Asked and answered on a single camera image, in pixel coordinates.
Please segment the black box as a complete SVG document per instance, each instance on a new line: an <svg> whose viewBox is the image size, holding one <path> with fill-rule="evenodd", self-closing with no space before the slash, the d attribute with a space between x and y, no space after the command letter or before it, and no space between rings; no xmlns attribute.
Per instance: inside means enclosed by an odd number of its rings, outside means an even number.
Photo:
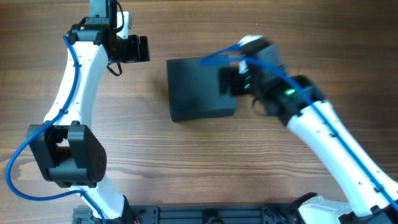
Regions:
<svg viewBox="0 0 398 224"><path fill-rule="evenodd" d="M220 83L229 65L203 65L201 58L167 60L170 116L174 122L232 116L236 100Z"/></svg>

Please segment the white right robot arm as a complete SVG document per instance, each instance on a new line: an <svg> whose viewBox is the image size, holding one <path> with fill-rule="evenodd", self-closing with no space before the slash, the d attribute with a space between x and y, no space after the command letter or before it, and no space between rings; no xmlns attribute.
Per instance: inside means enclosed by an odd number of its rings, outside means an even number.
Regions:
<svg viewBox="0 0 398 224"><path fill-rule="evenodd" d="M261 35L247 35L224 49L238 62L238 91L251 93L268 116L276 116L319 158L347 201L308 194L298 203L304 223L397 223L397 182L366 153L341 122L332 104L305 76L290 77L275 46Z"/></svg>

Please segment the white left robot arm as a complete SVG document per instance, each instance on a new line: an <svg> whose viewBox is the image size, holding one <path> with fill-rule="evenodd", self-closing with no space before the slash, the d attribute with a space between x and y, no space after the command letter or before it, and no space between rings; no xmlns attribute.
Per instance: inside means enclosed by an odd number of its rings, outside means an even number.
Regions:
<svg viewBox="0 0 398 224"><path fill-rule="evenodd" d="M78 194L98 223L141 219L107 178L106 151L91 130L101 77L111 65L149 60L147 38L129 34L129 14L117 1L91 1L90 13L72 25L64 41L67 65L55 101L27 140L46 181Z"/></svg>

